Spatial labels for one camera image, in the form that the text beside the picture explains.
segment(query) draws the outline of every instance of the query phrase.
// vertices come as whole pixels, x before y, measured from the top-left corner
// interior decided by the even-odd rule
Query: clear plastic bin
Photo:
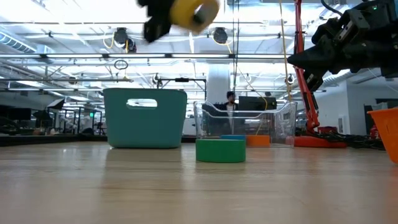
[[[193,105],[198,139],[269,136],[271,147],[294,146],[296,102],[267,111],[221,111],[207,101],[196,101]]]

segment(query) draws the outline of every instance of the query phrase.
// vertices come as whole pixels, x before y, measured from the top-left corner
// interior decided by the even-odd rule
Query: orange bin
[[[247,135],[246,145],[248,147],[269,147],[270,139],[268,135]]]
[[[398,164],[398,108],[368,112],[392,162]]]

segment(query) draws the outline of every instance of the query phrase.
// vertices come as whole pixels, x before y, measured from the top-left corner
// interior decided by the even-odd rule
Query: table surface
[[[371,149],[250,148],[240,164],[105,142],[0,148],[0,223],[398,223],[398,166]]]

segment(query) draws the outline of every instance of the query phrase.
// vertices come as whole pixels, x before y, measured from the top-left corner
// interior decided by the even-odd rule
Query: bin handle cutout
[[[130,110],[154,110],[157,107],[157,101],[154,99],[128,99],[126,106]]]

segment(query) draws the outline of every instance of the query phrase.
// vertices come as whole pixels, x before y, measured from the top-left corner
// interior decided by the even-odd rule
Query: person
[[[228,100],[228,102],[224,104],[226,110],[231,111],[239,109],[239,105],[235,103],[235,93],[233,91],[228,91],[226,93],[226,98]]]

